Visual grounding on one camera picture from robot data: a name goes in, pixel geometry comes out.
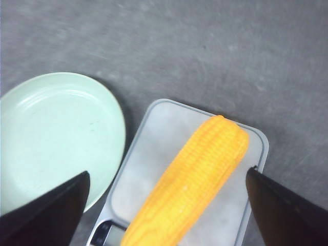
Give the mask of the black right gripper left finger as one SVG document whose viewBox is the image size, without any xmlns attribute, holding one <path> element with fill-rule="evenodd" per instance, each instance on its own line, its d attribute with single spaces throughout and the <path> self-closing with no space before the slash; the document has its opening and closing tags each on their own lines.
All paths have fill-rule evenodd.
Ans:
<svg viewBox="0 0 328 246">
<path fill-rule="evenodd" d="M 1 216 L 1 245 L 69 245 L 84 213 L 90 175 L 84 171 Z"/>
</svg>

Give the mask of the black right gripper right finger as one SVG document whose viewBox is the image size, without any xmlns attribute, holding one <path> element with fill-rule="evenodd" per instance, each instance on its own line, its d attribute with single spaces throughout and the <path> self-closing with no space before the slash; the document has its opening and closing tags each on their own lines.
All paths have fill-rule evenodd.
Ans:
<svg viewBox="0 0 328 246">
<path fill-rule="evenodd" d="M 248 197 L 266 245 L 327 245 L 327 210 L 249 168 Z"/>
</svg>

